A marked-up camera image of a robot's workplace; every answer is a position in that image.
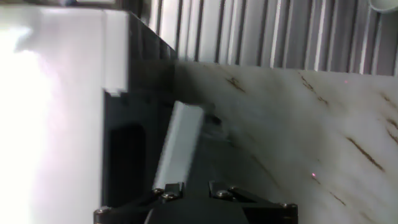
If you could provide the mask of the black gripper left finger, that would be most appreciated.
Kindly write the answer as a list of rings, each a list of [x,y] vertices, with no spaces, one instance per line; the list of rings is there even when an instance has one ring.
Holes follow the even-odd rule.
[[[103,206],[93,212],[94,224],[144,224],[150,211],[158,205],[183,197],[184,183],[166,184],[146,192],[121,207]]]

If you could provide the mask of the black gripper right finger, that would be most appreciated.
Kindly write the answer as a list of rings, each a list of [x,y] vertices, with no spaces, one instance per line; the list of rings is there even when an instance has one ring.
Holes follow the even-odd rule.
[[[298,224],[298,205],[274,203],[236,186],[222,182],[209,182],[210,197],[232,202],[240,208],[248,223]]]

